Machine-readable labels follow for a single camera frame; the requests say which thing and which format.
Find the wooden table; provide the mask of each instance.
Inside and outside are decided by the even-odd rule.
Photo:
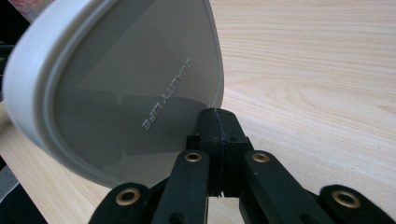
[[[223,108],[307,189],[341,184],[396,218],[396,2],[212,0]],[[0,105],[0,153],[49,223],[86,223],[109,189],[64,169]],[[237,200],[209,223],[241,223]]]

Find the black plastic part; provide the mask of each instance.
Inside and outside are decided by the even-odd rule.
[[[356,190],[329,186],[318,197],[303,189],[272,154],[253,149],[229,111],[204,110],[198,127],[198,135],[188,136],[187,150],[178,155],[167,180],[150,190],[137,184],[113,189],[90,223],[206,223],[207,197],[224,192],[226,197],[240,198],[239,209],[245,223],[395,224]],[[116,204],[117,194],[127,188],[141,190],[139,203]],[[333,196],[337,190],[338,201]],[[359,199],[358,207],[339,203],[340,199],[353,203],[354,198]]]
[[[125,189],[138,189],[139,197],[130,205],[119,205],[117,196]],[[149,223],[144,219],[149,189],[139,184],[123,184],[111,190],[93,213],[90,224]]]
[[[188,150],[177,156],[152,223],[206,223],[209,156]]]
[[[239,197],[243,178],[241,162],[253,149],[234,113],[217,108],[198,118],[199,149],[210,156],[210,196]]]
[[[268,223],[334,223],[270,153],[249,151],[243,173]]]
[[[267,217],[248,186],[243,188],[239,198],[239,211],[246,224],[268,223]]]
[[[336,223],[395,223],[359,192],[344,186],[332,185],[323,188],[318,202]]]

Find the wood grain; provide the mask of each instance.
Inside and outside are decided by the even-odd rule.
[[[223,108],[307,189],[342,184],[396,218],[396,2],[211,1]],[[0,153],[49,223],[87,223],[108,189],[29,142],[0,105]],[[211,199],[209,223],[241,223]]]

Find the metal grommet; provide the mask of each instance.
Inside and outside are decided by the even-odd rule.
[[[260,153],[260,152],[254,153],[251,156],[251,158],[257,162],[268,162],[270,160],[270,158],[267,155],[265,155],[264,153]]]
[[[126,197],[126,194],[133,194],[131,197]],[[123,189],[116,197],[116,203],[121,206],[131,205],[136,203],[140,198],[140,191],[136,188]]]
[[[344,190],[333,191],[332,197],[336,202],[348,208],[359,208],[361,206],[361,200],[358,197]]]
[[[184,159],[186,159],[186,161],[196,162],[200,161],[202,159],[202,156],[199,153],[190,152],[184,157]]]

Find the screw hole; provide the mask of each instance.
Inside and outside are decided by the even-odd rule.
[[[251,157],[257,162],[268,162],[270,160],[270,158],[263,153],[254,153]]]
[[[332,193],[332,197],[336,202],[348,208],[359,208],[361,206],[361,201],[353,193],[336,190]]]
[[[171,224],[183,224],[185,221],[186,216],[184,216],[182,213],[176,212],[169,217],[169,223]]]
[[[201,156],[201,154],[191,152],[191,153],[187,154],[184,157],[184,159],[186,159],[186,161],[196,162],[196,161],[200,161],[202,159],[202,156]]]
[[[140,198],[139,189],[131,188],[124,189],[117,194],[116,203],[121,206],[131,205],[136,203]]]

